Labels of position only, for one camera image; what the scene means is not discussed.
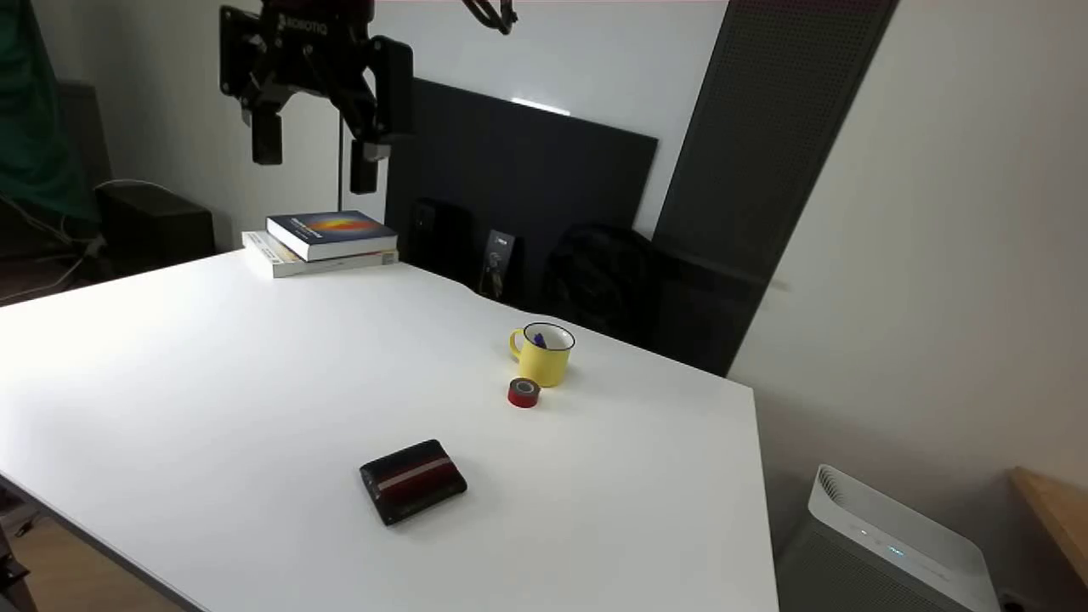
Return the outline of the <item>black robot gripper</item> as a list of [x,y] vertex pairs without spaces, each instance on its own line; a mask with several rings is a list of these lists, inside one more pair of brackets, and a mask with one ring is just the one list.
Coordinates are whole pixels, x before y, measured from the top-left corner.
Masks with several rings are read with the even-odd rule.
[[322,95],[356,136],[350,190],[374,195],[382,143],[410,130],[410,46],[369,38],[374,0],[261,0],[261,10],[216,10],[220,93],[242,101],[250,161],[282,161],[282,104]]

